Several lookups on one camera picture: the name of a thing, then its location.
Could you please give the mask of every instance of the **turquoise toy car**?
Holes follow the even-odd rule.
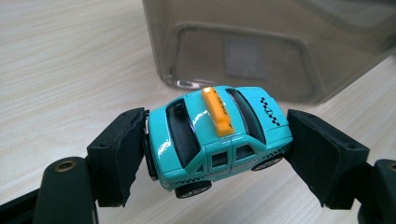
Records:
[[[282,110],[259,87],[209,87],[180,96],[148,114],[147,131],[149,174],[178,198],[267,168],[292,141]]]

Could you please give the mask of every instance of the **plastic container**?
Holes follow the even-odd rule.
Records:
[[[395,52],[391,1],[143,3],[158,75],[180,88],[261,86],[317,103]]]

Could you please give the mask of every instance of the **wooden table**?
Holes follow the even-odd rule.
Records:
[[[395,71],[391,56],[324,104],[280,104],[357,139],[371,149],[371,164],[396,160]],[[85,157],[121,112],[183,93],[156,74],[140,1],[1,2],[0,203],[37,189],[52,162]],[[357,223],[359,206],[321,208],[286,161],[178,200],[150,180],[143,161],[125,208],[98,213],[101,223]]]

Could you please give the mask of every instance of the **black tire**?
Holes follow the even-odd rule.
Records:
[[[260,171],[263,169],[266,169],[270,166],[273,166],[275,164],[277,164],[278,162],[280,162],[283,159],[282,156],[276,156],[274,158],[271,158],[270,160],[267,161],[262,161],[259,164],[255,165],[253,168],[251,168],[251,171]]]
[[[211,181],[190,183],[175,189],[176,197],[179,199],[190,198],[194,195],[207,191],[212,187]]]

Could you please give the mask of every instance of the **taxi roof sign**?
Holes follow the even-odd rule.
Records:
[[[216,89],[213,87],[203,88],[201,95],[204,98],[207,109],[209,110],[210,117],[215,124],[218,136],[225,136],[227,134],[234,133],[231,117],[216,92]]]

